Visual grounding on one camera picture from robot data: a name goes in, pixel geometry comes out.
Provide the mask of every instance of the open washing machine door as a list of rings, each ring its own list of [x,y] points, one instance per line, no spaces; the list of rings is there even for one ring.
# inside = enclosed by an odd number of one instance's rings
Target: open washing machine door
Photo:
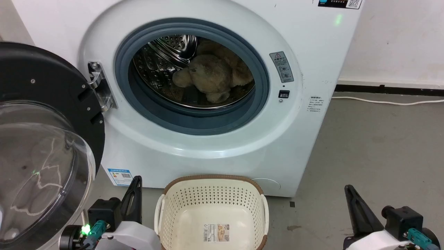
[[[64,59],[0,43],[0,249],[46,249],[75,222],[104,146],[95,91]]]

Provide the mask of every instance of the sticker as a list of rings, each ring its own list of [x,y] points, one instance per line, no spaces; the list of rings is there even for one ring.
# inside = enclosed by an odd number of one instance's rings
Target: sticker
[[[205,224],[203,225],[203,241],[205,242],[229,242],[229,224]]]
[[[287,57],[285,56],[283,51],[275,52],[270,54],[271,60],[274,62],[274,66],[276,66],[279,77],[281,78],[281,82],[291,82],[294,81],[293,73],[291,73],[290,65],[288,64]]]
[[[108,169],[117,186],[129,186],[133,181],[131,173],[127,169]]]
[[[325,100],[322,97],[312,96],[307,107],[309,112],[320,112]]]
[[[362,0],[319,0],[318,6],[332,8],[359,9]]]

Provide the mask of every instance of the baseboard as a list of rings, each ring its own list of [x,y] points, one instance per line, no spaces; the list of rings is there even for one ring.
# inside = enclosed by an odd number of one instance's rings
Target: baseboard
[[[359,85],[337,84],[335,92],[361,92],[361,93],[444,97],[444,89],[395,88],[395,87],[386,87],[385,85],[359,86]]]
[[[340,77],[337,84],[339,85],[357,85],[357,86],[381,86],[393,88],[408,89],[444,89],[444,81],[391,81],[381,79],[352,79]]]

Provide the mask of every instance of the brown basket rim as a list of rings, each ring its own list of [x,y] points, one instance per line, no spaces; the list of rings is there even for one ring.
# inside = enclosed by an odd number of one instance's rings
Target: brown basket rim
[[[168,190],[170,190],[172,186],[181,181],[203,180],[203,179],[226,179],[226,180],[245,181],[252,184],[259,191],[259,194],[261,195],[264,194],[261,187],[252,179],[244,176],[224,175],[224,174],[205,174],[205,175],[191,175],[191,176],[180,177],[170,182],[163,190],[163,194],[166,195]]]
[[[262,237],[261,244],[256,248],[256,250],[262,250],[262,249],[265,247],[265,244],[267,243],[267,238],[268,238],[267,235],[264,235],[264,237]],[[167,249],[163,246],[162,243],[160,243],[160,246],[161,246],[162,250],[167,250]]]

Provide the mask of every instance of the green indicator light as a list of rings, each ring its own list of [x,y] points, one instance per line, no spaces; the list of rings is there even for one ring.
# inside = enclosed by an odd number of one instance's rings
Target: green indicator light
[[[89,224],[82,226],[82,234],[88,235],[89,232],[91,232],[91,226]]]

